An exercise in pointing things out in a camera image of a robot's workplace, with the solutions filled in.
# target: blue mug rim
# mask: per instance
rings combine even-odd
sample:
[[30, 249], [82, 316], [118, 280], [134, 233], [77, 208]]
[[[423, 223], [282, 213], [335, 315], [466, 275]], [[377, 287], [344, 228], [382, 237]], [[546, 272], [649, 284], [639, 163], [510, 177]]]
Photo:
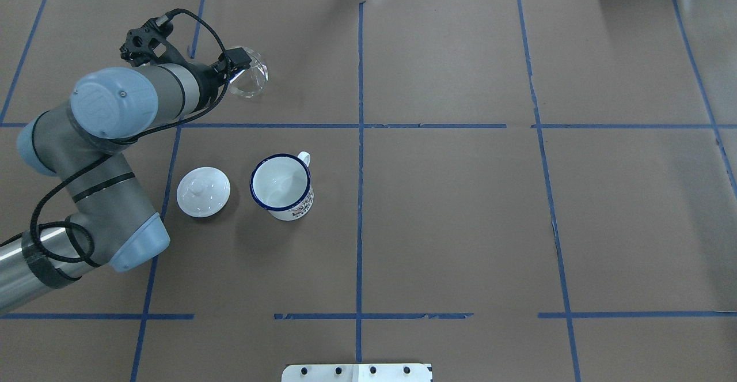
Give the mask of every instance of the blue mug rim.
[[[289, 206], [284, 206], [283, 208], [275, 208], [273, 206], [268, 206], [266, 203], [263, 203], [256, 196], [256, 191], [253, 190], [253, 178], [256, 176], [256, 171], [258, 171], [259, 170], [259, 167], [263, 166], [263, 164], [265, 164], [266, 162], [268, 162], [269, 160], [274, 159], [274, 158], [291, 158], [293, 160], [296, 160], [296, 161], [299, 162], [299, 164], [302, 165], [302, 167], [305, 168], [305, 172], [307, 174], [307, 185], [305, 187], [305, 192], [302, 193], [302, 196], [295, 203], [293, 203], [293, 204], [291, 204]], [[268, 211], [283, 212], [283, 211], [288, 211], [288, 210], [294, 208], [301, 201], [305, 200], [305, 198], [307, 196], [307, 193], [310, 192], [310, 185], [311, 185], [310, 168], [307, 167], [307, 165], [305, 164], [305, 162], [302, 161], [302, 159], [298, 158], [294, 154], [289, 154], [289, 153], [272, 154], [271, 156], [269, 156], [268, 158], [263, 159], [259, 164], [257, 164], [256, 165], [256, 169], [254, 169], [253, 172], [250, 173], [250, 195], [253, 197], [253, 200], [256, 201], [256, 203], [258, 204], [258, 206], [261, 206], [261, 208], [267, 209]]]

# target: transparent glass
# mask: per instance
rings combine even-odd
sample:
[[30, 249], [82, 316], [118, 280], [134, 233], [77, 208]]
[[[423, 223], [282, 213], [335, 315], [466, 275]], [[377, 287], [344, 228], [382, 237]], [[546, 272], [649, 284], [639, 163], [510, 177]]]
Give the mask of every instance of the transparent glass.
[[243, 49], [250, 56], [250, 69], [237, 73], [232, 78], [228, 91], [241, 98], [252, 99], [263, 93], [266, 81], [269, 80], [269, 71], [261, 54], [250, 48]]

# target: white enamel mug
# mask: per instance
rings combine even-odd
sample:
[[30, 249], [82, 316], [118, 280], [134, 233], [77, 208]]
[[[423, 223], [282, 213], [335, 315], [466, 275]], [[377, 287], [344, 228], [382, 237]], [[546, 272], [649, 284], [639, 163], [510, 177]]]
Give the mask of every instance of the white enamel mug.
[[279, 153], [263, 159], [250, 175], [253, 200], [276, 219], [297, 220], [313, 207], [310, 153]]

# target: black cable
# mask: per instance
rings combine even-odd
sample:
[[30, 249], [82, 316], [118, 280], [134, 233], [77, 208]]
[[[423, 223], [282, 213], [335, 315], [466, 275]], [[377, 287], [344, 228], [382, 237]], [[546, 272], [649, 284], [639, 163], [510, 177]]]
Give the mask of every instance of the black cable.
[[[171, 124], [165, 124], [163, 126], [155, 127], [150, 130], [145, 130], [142, 133], [139, 133], [138, 135], [135, 135], [132, 138], [129, 138], [129, 141], [135, 142], [141, 137], [153, 133], [157, 133], [161, 130], [166, 130], [172, 127], [177, 127], [179, 125], [185, 124], [187, 122], [191, 122], [192, 120], [199, 119], [200, 117], [204, 116], [208, 112], [212, 111], [215, 106], [219, 104], [223, 100], [223, 97], [226, 95], [228, 91], [228, 85], [230, 83], [230, 79], [235, 73], [235, 68], [232, 64], [231, 59], [226, 55], [226, 48], [223, 45], [223, 41], [221, 41], [221, 38], [218, 36], [218, 33], [215, 32], [215, 30], [207, 24], [204, 20], [202, 20], [197, 15], [193, 14], [192, 12], [188, 11], [187, 9], [174, 9], [173, 11], [166, 12], [166, 17], [169, 18], [169, 20], [173, 19], [178, 14], [186, 14], [187, 16], [192, 17], [194, 20], [197, 20], [197, 22], [200, 22], [202, 26], [205, 27], [210, 33], [213, 35], [213, 38], [215, 38], [215, 41], [218, 43], [218, 47], [223, 51], [223, 58], [226, 60], [226, 75], [225, 75], [225, 83], [223, 84], [223, 90], [221, 90], [221, 93], [219, 94], [218, 98], [215, 99], [215, 101], [210, 104], [210, 106], [206, 107], [202, 112], [199, 112], [199, 114], [195, 116], [191, 116], [187, 119], [179, 120], [176, 123]], [[74, 182], [77, 178], [81, 177], [85, 173], [88, 173], [92, 171], [92, 169], [95, 169], [95, 167], [99, 167], [101, 164], [105, 163], [113, 157], [111, 154], [104, 154], [102, 157], [98, 158], [94, 162], [90, 163], [86, 167], [83, 167], [78, 172], [74, 173], [73, 175], [67, 177], [65, 180], [63, 180], [61, 183], [59, 183], [55, 188], [53, 188], [51, 191], [49, 191], [36, 205], [35, 209], [33, 210], [33, 214], [31, 215], [31, 221], [30, 221], [30, 228], [29, 228], [29, 234], [31, 237], [31, 240], [33, 242], [33, 245], [39, 249], [39, 251], [44, 254], [44, 256], [55, 259], [57, 261], [61, 262], [90, 262], [90, 257], [92, 257], [92, 254], [94, 253], [94, 239], [92, 238], [92, 234], [89, 232], [89, 230], [85, 229], [82, 225], [75, 224], [74, 222], [69, 221], [58, 221], [58, 222], [49, 222], [48, 224], [40, 224], [39, 225], [39, 217], [42, 209], [44, 208], [45, 204], [53, 198], [54, 195], [56, 195], [60, 190], [63, 190], [63, 188], [67, 187], [69, 183]], [[61, 256], [59, 254], [55, 254], [52, 251], [49, 251], [48, 248], [44, 246], [44, 244], [40, 240], [40, 233], [42, 230], [53, 228], [53, 227], [63, 227], [65, 229], [76, 229], [79, 232], [84, 235], [85, 239], [87, 239], [88, 242], [88, 251], [84, 254], [79, 253], [79, 248], [76, 246], [74, 249], [79, 254], [79, 257], [77, 258], [71, 258], [68, 256]], [[2, 244], [0, 244], [0, 247], [3, 245], [7, 245], [11, 242], [14, 242], [18, 240], [18, 238], [21, 238], [23, 236], [23, 233], [19, 233], [18, 235], [15, 235], [11, 237], [10, 239], [6, 240]]]

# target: white lid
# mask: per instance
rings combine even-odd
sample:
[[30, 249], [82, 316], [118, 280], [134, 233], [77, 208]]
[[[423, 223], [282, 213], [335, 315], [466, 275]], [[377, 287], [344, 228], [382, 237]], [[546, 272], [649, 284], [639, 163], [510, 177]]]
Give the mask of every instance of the white lid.
[[230, 182], [214, 167], [200, 167], [182, 177], [177, 187], [177, 203], [190, 217], [208, 217], [228, 202]]

